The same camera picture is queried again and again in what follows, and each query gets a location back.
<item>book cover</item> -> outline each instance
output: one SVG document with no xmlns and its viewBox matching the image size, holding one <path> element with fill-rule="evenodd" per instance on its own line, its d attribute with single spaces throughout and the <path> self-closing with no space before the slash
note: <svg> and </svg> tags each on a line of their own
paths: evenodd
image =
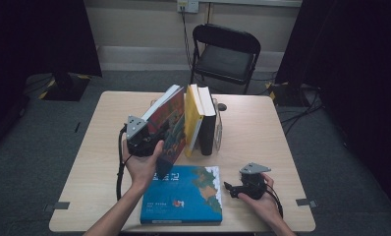
<svg viewBox="0 0 391 236">
<path fill-rule="evenodd" d="M 218 166 L 174 165 L 163 179 L 156 174 L 143 195 L 141 224 L 222 221 Z"/>
<path fill-rule="evenodd" d="M 216 128 L 216 110 L 208 87 L 198 88 L 198 93 L 204 110 L 204 117 L 198 132 L 199 146 L 201 154 L 211 155 Z"/>
<path fill-rule="evenodd" d="M 199 127 L 204 116 L 197 85 L 187 87 L 185 108 L 186 122 L 184 133 L 186 134 L 186 147 L 184 148 L 184 154 L 186 157 L 190 157 L 193 153 Z"/>
<path fill-rule="evenodd" d="M 156 173 L 161 177 L 170 171 L 186 145 L 184 110 L 184 88 L 180 88 L 147 119 L 147 128 L 150 134 L 156 133 L 166 122 L 169 127 L 165 132 L 163 151 L 156 163 Z"/>
</svg>

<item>chair backrest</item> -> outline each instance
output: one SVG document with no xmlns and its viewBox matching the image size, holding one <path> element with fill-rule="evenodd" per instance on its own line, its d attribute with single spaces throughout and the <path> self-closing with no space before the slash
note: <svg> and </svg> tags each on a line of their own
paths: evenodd
<svg viewBox="0 0 391 236">
<path fill-rule="evenodd" d="M 236 51 L 259 54 L 260 43 L 248 32 L 220 27 L 214 24 L 196 26 L 193 30 L 195 46 L 197 42 L 224 47 Z"/>
</svg>

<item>gray carpet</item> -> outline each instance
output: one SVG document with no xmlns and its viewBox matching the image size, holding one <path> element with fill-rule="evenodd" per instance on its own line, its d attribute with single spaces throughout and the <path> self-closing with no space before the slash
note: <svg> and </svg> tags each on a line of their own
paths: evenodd
<svg viewBox="0 0 391 236">
<path fill-rule="evenodd" d="M 264 80 L 272 76 L 255 73 L 248 94 L 267 95 L 263 93 Z M 38 99 L 43 90 L 41 85 L 46 82 L 41 79 L 46 77 L 29 78 L 30 102 L 25 116 L 0 144 L 0 236 L 60 235 L 49 230 L 52 212 L 45 208 L 58 202 L 104 91 L 165 91 L 172 84 L 185 86 L 190 72 L 103 72 L 103 78 L 90 81 L 79 102 Z M 206 82 L 215 93 L 243 90 L 217 81 Z M 312 100 L 313 91 L 307 97 Z M 304 110 L 277 107 L 281 121 Z M 284 123 L 286 131 L 290 124 Z M 327 112 L 319 109 L 301 118 L 287 135 L 307 197 L 318 203 L 312 209 L 316 229 L 301 235 L 391 235 L 391 204 L 387 196 L 370 172 L 344 147 L 340 134 Z"/>
</svg>

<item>black book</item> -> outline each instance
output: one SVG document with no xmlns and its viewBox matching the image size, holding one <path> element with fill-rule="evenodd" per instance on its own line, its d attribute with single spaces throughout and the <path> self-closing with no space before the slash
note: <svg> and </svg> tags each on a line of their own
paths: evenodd
<svg viewBox="0 0 391 236">
<path fill-rule="evenodd" d="M 204 117 L 198 132 L 198 142 L 201 154 L 211 155 L 213 152 L 214 131 L 216 126 L 216 110 L 208 87 L 198 88 L 198 94 L 202 108 L 204 109 Z"/>
</svg>

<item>blue book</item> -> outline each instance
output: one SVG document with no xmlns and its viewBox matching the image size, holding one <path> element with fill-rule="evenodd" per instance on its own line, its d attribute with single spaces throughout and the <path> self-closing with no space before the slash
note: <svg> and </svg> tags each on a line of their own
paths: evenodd
<svg viewBox="0 0 391 236">
<path fill-rule="evenodd" d="M 222 218 L 218 166 L 174 165 L 163 179 L 155 174 L 140 211 L 141 224 L 219 224 Z"/>
</svg>

